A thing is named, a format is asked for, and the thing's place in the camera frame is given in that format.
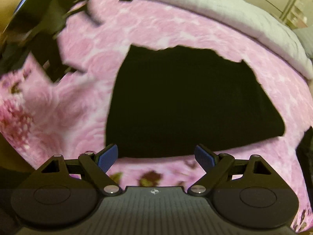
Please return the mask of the black zip-up fleece jacket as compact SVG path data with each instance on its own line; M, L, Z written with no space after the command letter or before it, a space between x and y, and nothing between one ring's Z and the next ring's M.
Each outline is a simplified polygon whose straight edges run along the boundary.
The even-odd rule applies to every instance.
M223 151L282 136L285 124L245 61L211 49L131 45L118 71L106 144L119 157Z

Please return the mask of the stack of folded dark clothes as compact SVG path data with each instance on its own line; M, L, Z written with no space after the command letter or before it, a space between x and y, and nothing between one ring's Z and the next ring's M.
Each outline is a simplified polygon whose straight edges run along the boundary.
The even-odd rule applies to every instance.
M297 146L296 155L303 175L312 179L312 127L309 127Z

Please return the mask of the pink rose pattern blanket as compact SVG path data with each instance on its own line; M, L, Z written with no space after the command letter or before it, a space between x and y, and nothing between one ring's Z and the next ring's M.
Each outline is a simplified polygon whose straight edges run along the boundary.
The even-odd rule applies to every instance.
M95 27L82 14L59 35L65 62L85 70L51 83L32 58L1 79L1 132L15 152L38 168L53 154L74 159L100 151L116 74L131 44L152 49L176 45L215 50L246 61L285 122L282 137L229 152L237 159L262 156L299 198L292 227L312 227L312 210L296 147L312 126L312 97L306 81L284 60L242 33L204 16L147 0L91 0L104 23Z

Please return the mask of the grey striped pillow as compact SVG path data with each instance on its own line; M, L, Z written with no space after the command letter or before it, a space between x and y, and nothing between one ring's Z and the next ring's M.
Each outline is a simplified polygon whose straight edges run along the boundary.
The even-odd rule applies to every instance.
M301 45L305 49L306 55L312 60L313 57L313 26L301 29L295 29L293 31L301 42Z

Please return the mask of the cream dressing table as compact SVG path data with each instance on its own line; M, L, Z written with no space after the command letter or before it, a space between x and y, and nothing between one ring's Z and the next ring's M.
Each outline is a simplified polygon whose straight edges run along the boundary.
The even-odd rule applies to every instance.
M289 0L281 19L291 30L312 26L312 0Z

